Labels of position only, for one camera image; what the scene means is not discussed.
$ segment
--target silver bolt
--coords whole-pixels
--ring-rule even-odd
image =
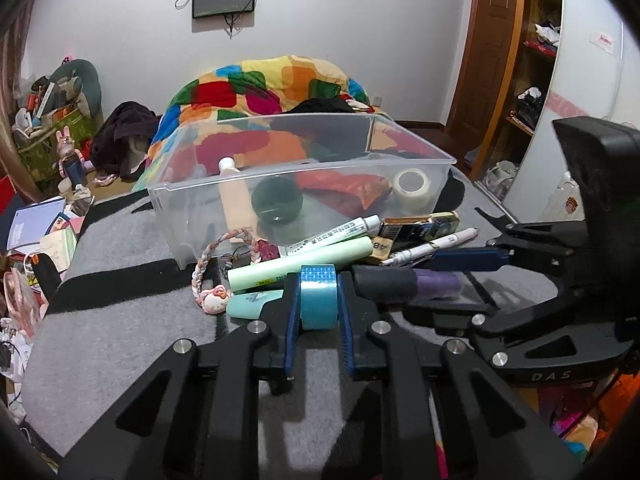
[[[494,364],[494,366],[504,366],[505,364],[507,364],[508,360],[509,356],[506,354],[506,352],[496,352],[491,358],[491,362]]]
[[[389,323],[387,323],[386,321],[374,321],[373,323],[371,323],[371,329],[376,334],[382,335],[391,331],[391,325],[389,325]]]
[[[261,319],[256,319],[255,321],[250,321],[246,329],[252,334],[261,334],[267,330],[267,324]]]
[[[452,354],[462,354],[466,350],[466,345],[464,341],[460,341],[460,339],[449,339],[446,342],[447,350]]]
[[[191,347],[193,347],[193,344],[188,339],[178,339],[178,341],[174,343],[174,352],[186,354],[191,350]]]
[[[471,324],[473,326],[480,326],[484,324],[485,321],[486,321],[486,316],[484,314],[476,314],[471,318]]]

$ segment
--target wooden door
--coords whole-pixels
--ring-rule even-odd
[[[460,160],[482,143],[497,105],[510,52],[516,0],[475,0],[446,132]]]

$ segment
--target beige bottle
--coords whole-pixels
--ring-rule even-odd
[[[236,168],[236,162],[230,157],[222,158],[218,163],[221,176],[231,176],[240,173]],[[244,180],[232,180],[218,184],[222,209],[225,212],[226,227],[236,229],[245,227],[256,239],[260,239],[257,233],[258,217],[251,207],[251,196]],[[241,242],[238,238],[232,238],[231,242]]]

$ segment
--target blue tape roll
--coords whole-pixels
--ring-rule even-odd
[[[300,269],[300,318],[304,330],[328,330],[338,323],[338,286],[332,265]]]

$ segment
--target clear plastic bin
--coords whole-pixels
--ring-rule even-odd
[[[264,220],[260,211],[255,231],[286,246],[357,216],[431,213],[455,163],[431,143],[373,114],[202,120],[180,126],[174,139],[148,190],[181,269],[228,231],[220,193],[230,189],[226,183],[246,185],[252,209],[277,203],[273,218]],[[235,160],[240,173],[220,175],[218,163],[225,156]],[[247,208],[246,201],[225,206]],[[215,254],[239,246],[225,242]]]

